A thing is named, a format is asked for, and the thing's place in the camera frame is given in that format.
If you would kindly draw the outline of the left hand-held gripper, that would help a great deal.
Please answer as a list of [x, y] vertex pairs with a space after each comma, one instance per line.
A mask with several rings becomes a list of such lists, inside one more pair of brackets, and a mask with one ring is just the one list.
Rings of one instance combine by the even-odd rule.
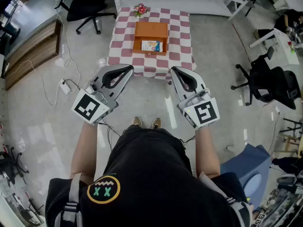
[[101, 68], [81, 89], [71, 107], [81, 119], [91, 125], [98, 124], [110, 114], [118, 103], [116, 99], [125, 88], [134, 72], [134, 67], [128, 64], [115, 64]]

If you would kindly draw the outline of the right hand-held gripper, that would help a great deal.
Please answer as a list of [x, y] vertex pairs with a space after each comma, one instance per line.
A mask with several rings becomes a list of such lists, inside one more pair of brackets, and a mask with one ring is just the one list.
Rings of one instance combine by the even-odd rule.
[[216, 99], [210, 96], [210, 90], [206, 88], [199, 74], [187, 68], [174, 66], [171, 68], [171, 76], [181, 101], [177, 108], [195, 130], [220, 119]]

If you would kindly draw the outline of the blue illustrated booklet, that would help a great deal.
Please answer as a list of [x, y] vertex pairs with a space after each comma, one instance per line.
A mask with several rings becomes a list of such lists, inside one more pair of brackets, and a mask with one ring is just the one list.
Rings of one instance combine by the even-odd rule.
[[154, 40], [143, 40], [141, 42], [142, 51], [163, 52], [163, 42]]

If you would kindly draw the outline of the orange cardboard box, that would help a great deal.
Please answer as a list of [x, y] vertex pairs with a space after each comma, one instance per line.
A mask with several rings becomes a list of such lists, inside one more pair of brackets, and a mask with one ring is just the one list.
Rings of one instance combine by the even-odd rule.
[[[143, 40], [154, 40], [163, 42], [163, 52], [142, 51]], [[167, 54], [168, 24], [158, 22], [136, 22], [134, 32], [133, 53], [161, 55]]]

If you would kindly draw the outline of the person's left forearm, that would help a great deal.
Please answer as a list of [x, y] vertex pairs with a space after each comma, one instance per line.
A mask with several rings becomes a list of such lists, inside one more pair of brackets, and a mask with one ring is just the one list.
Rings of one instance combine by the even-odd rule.
[[94, 178], [97, 162], [98, 127], [84, 122], [71, 162], [71, 177], [83, 173]]

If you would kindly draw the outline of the person's right forearm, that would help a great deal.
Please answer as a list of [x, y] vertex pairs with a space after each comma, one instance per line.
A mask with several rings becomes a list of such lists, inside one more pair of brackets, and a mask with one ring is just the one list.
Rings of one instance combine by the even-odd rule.
[[215, 151], [210, 127], [205, 126], [195, 131], [196, 175], [204, 173], [209, 178], [219, 176], [220, 162]]

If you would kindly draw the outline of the white power strip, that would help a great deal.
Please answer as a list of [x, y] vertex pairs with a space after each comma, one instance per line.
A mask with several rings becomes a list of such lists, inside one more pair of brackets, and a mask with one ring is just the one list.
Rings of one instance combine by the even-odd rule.
[[64, 79], [61, 79], [59, 82], [59, 87], [62, 89], [62, 91], [67, 95], [71, 92], [70, 87], [67, 85]]

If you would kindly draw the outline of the pink white checkered tablecloth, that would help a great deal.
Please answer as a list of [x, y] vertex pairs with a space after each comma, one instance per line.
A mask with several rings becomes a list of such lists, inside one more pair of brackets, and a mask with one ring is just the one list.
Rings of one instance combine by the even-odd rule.
[[[168, 25], [168, 52], [166, 55], [133, 53], [136, 22], [161, 22]], [[136, 76], [170, 80], [173, 66], [196, 69], [193, 58], [189, 14], [184, 11], [150, 8], [142, 17], [136, 17], [132, 7], [122, 7], [116, 19], [109, 44], [107, 65], [129, 64]]]

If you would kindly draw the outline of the pink flower ornament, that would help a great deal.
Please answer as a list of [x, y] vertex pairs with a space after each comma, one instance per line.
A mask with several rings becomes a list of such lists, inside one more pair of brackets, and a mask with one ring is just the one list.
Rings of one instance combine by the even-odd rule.
[[134, 16], [141, 17], [142, 15], [146, 14], [149, 9], [143, 4], [139, 3], [138, 5], [134, 6]]

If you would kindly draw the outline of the black office chair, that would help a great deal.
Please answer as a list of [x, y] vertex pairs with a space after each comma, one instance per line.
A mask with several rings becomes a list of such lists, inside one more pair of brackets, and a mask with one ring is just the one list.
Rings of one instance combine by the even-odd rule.
[[265, 58], [271, 59], [274, 54], [273, 47], [269, 47], [267, 53], [259, 56], [251, 63], [251, 70], [247, 73], [240, 64], [235, 68], [240, 69], [248, 80], [246, 83], [231, 86], [232, 90], [249, 86], [250, 101], [246, 106], [252, 104], [252, 98], [264, 103], [270, 103], [274, 100], [282, 103], [288, 108], [295, 110], [294, 101], [301, 97], [301, 90], [296, 75], [289, 70], [283, 70], [281, 67], [269, 68]]
[[80, 29], [89, 21], [93, 22], [96, 34], [101, 34], [96, 22], [98, 17], [112, 16], [114, 19], [117, 18], [116, 13], [103, 12], [107, 8], [106, 0], [71, 0], [70, 6], [67, 6], [64, 0], [56, 0], [54, 9], [57, 10], [60, 7], [67, 11], [66, 19], [68, 22], [84, 20], [76, 29], [78, 35]]
[[22, 168], [19, 162], [19, 158], [23, 156], [22, 152], [17, 153], [14, 156], [14, 147], [10, 148], [10, 154], [5, 151], [0, 151], [0, 174], [6, 176], [8, 184], [15, 185], [15, 178], [19, 175], [21, 178], [24, 174], [29, 174], [28, 170]]

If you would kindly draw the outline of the wooden step platform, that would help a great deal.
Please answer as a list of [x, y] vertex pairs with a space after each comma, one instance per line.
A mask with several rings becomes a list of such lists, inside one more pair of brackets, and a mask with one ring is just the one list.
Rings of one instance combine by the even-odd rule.
[[23, 77], [59, 54], [61, 23], [55, 20], [27, 39], [8, 58], [4, 73], [5, 90], [10, 90]]

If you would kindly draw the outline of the person's black t-shirt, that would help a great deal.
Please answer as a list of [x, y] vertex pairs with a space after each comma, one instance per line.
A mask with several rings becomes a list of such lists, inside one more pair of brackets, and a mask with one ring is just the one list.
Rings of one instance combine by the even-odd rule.
[[101, 177], [49, 182], [47, 227], [250, 227], [252, 206], [235, 173], [199, 177], [165, 129], [131, 125]]

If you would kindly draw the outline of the white desk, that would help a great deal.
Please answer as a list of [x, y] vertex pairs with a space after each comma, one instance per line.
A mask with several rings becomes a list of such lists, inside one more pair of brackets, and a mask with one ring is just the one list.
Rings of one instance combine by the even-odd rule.
[[275, 37], [276, 45], [278, 45], [280, 47], [280, 49], [283, 51], [283, 55], [285, 56], [286, 63], [282, 63], [281, 66], [299, 65], [299, 59], [297, 57], [297, 54], [289, 45], [289, 43], [291, 43], [290, 38], [287, 36], [287, 34], [281, 32], [280, 30], [277, 30], [276, 28], [274, 28], [272, 31], [270, 31], [265, 36], [260, 37], [258, 40], [256, 40], [252, 44], [250, 44], [249, 48], [253, 48], [253, 47], [257, 46], [258, 44], [261, 44], [262, 42], [266, 41], [271, 36]]

